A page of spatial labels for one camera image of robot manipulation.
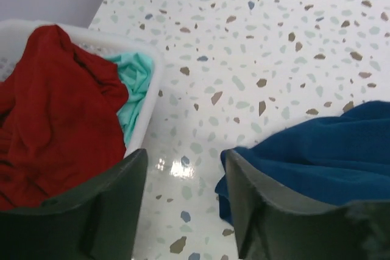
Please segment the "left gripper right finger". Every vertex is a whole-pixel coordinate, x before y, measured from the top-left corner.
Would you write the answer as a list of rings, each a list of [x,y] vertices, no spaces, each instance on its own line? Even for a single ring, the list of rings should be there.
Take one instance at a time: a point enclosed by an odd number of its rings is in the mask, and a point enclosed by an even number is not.
[[[389,259],[389,202],[329,205],[280,184],[233,150],[226,179],[240,259]]]

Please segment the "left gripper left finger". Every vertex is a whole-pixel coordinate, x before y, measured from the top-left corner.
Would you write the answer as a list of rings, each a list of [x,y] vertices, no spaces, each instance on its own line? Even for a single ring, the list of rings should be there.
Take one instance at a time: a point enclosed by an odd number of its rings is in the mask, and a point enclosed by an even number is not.
[[[137,149],[39,207],[1,212],[1,259],[131,259],[147,165]]]

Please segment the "dark blue t shirt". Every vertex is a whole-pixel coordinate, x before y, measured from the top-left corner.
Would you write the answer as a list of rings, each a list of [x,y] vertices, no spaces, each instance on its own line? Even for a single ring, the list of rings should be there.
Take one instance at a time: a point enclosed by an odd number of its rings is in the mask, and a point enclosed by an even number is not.
[[[389,200],[389,102],[310,119],[234,151],[279,183],[324,203]]]

